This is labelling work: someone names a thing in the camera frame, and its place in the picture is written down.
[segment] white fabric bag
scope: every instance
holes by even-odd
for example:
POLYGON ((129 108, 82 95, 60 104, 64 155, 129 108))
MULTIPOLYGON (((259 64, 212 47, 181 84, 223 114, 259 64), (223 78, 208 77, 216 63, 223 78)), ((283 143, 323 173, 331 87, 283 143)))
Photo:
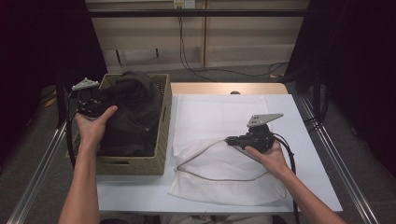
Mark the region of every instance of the white fabric bag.
POLYGON ((258 205, 286 197, 278 179, 223 141, 245 134, 250 117, 265 113, 263 97, 179 95, 173 142, 178 166, 168 193, 229 205, 258 205), (237 97, 238 104, 230 97, 237 97))

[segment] basket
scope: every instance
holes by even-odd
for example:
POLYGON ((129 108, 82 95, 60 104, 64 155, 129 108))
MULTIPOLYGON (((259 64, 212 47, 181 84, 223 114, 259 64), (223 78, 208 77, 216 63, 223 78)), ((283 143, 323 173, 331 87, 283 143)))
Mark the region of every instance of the basket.
MULTIPOLYGON (((106 74, 99 89, 115 85, 121 74, 106 74)), ((96 157, 98 175, 163 175, 166 148, 168 144, 169 123, 171 119, 172 90, 169 75, 149 75, 163 96, 163 105, 158 125, 156 147, 152 157, 96 157)), ((79 146, 79 135, 73 142, 74 150, 79 146)))

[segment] gray carpet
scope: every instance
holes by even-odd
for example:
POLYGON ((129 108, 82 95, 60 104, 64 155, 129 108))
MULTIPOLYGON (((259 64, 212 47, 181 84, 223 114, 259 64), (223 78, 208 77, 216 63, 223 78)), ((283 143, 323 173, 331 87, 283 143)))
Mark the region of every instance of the gray carpet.
MULTIPOLYGON (((286 66, 282 66, 274 74, 282 74, 285 68, 286 66)), ((221 69, 257 76, 267 73, 269 66, 236 66, 221 69)), ((185 69, 156 71, 155 73, 170 74, 173 81, 209 81, 185 69)), ((270 79, 268 76, 246 77, 219 70, 211 70, 199 74, 217 82, 276 82, 276 77, 270 79)), ((43 93, 50 91, 52 88, 47 87, 43 90, 43 93)), ((306 119, 307 116, 300 100, 302 96, 296 94, 293 82, 288 83, 287 88, 293 94, 302 117, 306 119)), ((351 124, 332 98, 329 102, 329 109, 324 123, 347 168, 373 208, 378 222, 395 223, 396 181, 373 157, 364 139, 359 138, 358 135, 351 131, 351 124)), ((24 133, 22 140, 7 158, 3 173, 0 175, 0 223, 7 223, 15 205, 24 193, 27 184, 35 173, 36 167, 50 144, 56 124, 56 102, 48 107, 41 105, 33 115, 32 122, 24 133)), ((361 215, 345 188, 340 175, 329 159, 327 151, 321 144, 318 134, 312 132, 310 135, 344 208, 344 212, 340 213, 340 216, 348 223, 362 223, 361 215)), ((70 161, 65 156, 65 152, 66 143, 63 141, 24 223, 56 223, 73 171, 70 161)), ((106 214, 104 217, 122 217, 127 219, 129 223, 143 223, 143 217, 139 215, 106 214)), ((282 215, 282 217, 288 223, 294 223, 292 215, 282 215)), ((301 221, 302 223, 307 223, 303 216, 301 221)))

